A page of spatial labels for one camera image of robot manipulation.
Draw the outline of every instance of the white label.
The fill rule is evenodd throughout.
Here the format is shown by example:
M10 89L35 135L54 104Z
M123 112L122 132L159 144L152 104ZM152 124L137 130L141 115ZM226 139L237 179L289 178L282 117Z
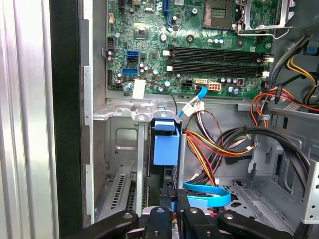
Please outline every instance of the white label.
M158 1L158 2L156 3L156 11L161 11L161 9L162 9L162 4L163 4L162 1Z
M196 109L193 106L191 106L190 103L187 103L183 107L182 111L184 112L185 115L187 115L187 117L190 117L196 111Z
M144 92L145 92L145 85L146 80L134 80L134 88L133 88L133 99L140 99L142 100L144 98Z
M198 111L204 111L205 110L205 103L204 101L198 101L194 104L194 108L196 109L196 112Z
M175 0L174 4L183 6L184 5L184 0Z
M287 106L285 107L285 110L296 111L296 110L298 110L299 108L300 108L299 105L297 105L297 104L294 103L294 102L291 102L289 105L287 105Z

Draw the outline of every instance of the dimm slot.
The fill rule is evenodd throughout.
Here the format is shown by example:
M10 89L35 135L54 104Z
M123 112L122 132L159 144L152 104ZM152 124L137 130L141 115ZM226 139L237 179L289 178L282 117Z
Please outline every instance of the dimm slot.
M193 59L193 60L221 60L245 63L261 63L264 57L271 57L271 54L257 52L241 52L232 50L215 50L204 48L168 46L172 58Z
M259 77L262 75L264 67L252 66L231 66L219 64L207 64L196 62L173 61L173 71L176 73L206 73L218 74L225 76L252 76Z

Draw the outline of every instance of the motherboard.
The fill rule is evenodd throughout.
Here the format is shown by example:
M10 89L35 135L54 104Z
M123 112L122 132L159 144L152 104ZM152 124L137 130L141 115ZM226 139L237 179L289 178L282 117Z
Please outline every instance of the motherboard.
M254 0L251 26L274 24L278 0ZM131 92L256 96L273 60L271 36L236 32L235 0L108 0L107 85Z

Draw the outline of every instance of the green circuit board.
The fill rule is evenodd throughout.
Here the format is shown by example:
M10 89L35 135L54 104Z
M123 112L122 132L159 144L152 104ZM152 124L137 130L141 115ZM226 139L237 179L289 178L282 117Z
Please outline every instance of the green circuit board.
M168 0L169 15L163 11L166 0L108 0L107 37L113 42L112 59L108 61L108 89L117 91L133 90L134 79L146 80L147 93L196 94L195 79L207 79L208 83L220 82L221 78L238 79L240 85L222 83L221 90L209 91L208 96L254 97L261 91L260 76L242 76L212 73L181 73L167 71L167 56L163 51L168 45L203 49L238 50L240 52L271 53L272 37L238 36L232 29L205 27L205 4L207 1L219 0ZM251 9L251 25L270 25L275 23L278 0L255 0ZM236 19L236 4L231 7L231 22ZM216 19L225 18L225 12L215 9ZM168 18L176 16L176 21L168 24ZM138 51L137 62L127 62L126 51ZM146 66L141 70L140 64ZM226 63L245 66L246 63ZM122 74L123 68L136 68L136 75ZM193 82L191 87L184 87L183 82ZM237 94L229 88L239 89Z

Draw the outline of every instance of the side panel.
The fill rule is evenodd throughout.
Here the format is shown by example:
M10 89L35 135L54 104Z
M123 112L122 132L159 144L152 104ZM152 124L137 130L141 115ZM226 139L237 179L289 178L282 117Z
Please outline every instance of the side panel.
M59 238L49 20L48 0L0 0L2 239Z

